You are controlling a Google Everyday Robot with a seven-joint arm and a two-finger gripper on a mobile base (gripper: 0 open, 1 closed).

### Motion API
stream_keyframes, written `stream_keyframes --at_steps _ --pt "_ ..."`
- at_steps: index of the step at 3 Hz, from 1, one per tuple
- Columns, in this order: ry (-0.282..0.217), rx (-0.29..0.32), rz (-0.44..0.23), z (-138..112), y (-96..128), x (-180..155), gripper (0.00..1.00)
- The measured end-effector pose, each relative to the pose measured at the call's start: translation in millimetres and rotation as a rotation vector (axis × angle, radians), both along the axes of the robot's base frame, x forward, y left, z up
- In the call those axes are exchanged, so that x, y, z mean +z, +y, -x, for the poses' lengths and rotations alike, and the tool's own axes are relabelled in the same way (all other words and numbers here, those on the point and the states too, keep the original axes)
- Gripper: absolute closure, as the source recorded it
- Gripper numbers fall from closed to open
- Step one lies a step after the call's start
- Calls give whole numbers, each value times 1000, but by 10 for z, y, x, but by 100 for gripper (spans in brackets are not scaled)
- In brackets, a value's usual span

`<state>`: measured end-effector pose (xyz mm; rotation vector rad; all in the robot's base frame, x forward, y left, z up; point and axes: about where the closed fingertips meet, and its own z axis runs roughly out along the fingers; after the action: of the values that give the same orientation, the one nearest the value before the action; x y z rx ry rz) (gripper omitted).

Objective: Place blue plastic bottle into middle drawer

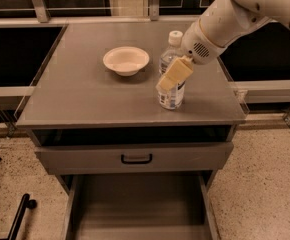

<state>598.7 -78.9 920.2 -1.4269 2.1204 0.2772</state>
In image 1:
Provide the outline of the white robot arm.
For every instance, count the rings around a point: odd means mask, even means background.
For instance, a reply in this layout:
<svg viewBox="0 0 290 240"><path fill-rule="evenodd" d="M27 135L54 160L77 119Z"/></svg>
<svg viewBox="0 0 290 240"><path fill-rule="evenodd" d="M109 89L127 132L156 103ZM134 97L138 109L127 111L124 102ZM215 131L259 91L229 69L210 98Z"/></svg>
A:
<svg viewBox="0 0 290 240"><path fill-rule="evenodd" d="M210 63L238 38L272 20L290 31L290 0L214 0L184 33L183 56L167 67L156 89L168 92L193 73L194 64Z"/></svg>

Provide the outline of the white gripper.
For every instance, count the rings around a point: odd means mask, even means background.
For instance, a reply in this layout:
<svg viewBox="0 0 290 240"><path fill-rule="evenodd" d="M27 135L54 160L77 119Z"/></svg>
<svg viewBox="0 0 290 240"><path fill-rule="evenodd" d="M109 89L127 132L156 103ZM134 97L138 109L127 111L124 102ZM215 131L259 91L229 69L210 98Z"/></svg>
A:
<svg viewBox="0 0 290 240"><path fill-rule="evenodd" d="M184 82L193 73L193 62L200 65L208 64L225 51L204 35L199 21L193 22L184 33L181 49L186 56L174 57L169 63L160 58L160 63L164 63L166 69L160 67L156 85L159 92L169 92L177 84Z"/></svg>

